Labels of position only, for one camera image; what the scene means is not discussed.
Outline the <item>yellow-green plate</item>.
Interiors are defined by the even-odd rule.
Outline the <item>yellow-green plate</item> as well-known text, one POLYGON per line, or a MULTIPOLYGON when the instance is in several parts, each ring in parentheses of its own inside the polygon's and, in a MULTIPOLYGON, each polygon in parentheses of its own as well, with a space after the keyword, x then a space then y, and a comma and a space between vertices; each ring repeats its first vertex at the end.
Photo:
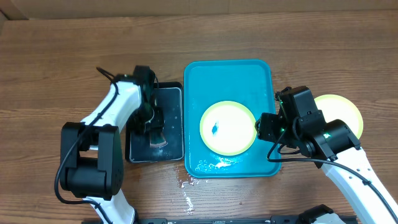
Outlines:
POLYGON ((354 103, 340 95, 322 95, 315 98, 317 108, 322 110, 327 123, 344 121, 359 139, 363 133, 363 117, 354 103))
POLYGON ((222 156, 247 151, 256 138, 254 115, 235 101, 211 105, 201 117, 200 136, 205 145, 222 156))

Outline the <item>green and orange sponge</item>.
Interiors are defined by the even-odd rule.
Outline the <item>green and orange sponge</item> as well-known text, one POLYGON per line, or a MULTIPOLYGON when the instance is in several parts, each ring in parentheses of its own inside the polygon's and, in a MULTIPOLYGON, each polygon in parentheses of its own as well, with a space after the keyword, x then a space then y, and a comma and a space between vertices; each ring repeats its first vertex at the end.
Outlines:
POLYGON ((149 144, 151 148, 164 147, 167 144, 162 130, 156 129, 149 133, 149 144))

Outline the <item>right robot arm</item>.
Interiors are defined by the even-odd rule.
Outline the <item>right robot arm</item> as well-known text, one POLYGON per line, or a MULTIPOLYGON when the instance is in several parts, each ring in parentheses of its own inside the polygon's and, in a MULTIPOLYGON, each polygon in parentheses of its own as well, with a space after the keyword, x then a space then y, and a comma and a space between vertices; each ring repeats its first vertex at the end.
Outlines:
POLYGON ((312 162, 338 187, 362 223, 397 223, 397 203, 371 167, 359 139, 342 120, 326 122, 306 86, 275 94, 277 114, 263 113, 255 129, 270 152, 293 149, 269 162, 312 162))

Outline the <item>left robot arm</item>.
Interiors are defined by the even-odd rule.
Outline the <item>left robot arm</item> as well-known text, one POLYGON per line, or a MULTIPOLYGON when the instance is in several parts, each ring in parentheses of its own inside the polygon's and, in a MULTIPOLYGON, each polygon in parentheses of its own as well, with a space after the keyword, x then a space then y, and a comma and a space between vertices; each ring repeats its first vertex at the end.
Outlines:
POLYGON ((130 75, 113 75, 100 67, 97 71, 110 81, 109 92, 89 116, 62 127, 55 196, 64 204, 90 204, 103 223, 137 223, 136 211, 121 190, 120 132, 132 119, 150 147, 166 145, 164 116, 154 93, 159 81, 144 65, 135 66, 130 75))

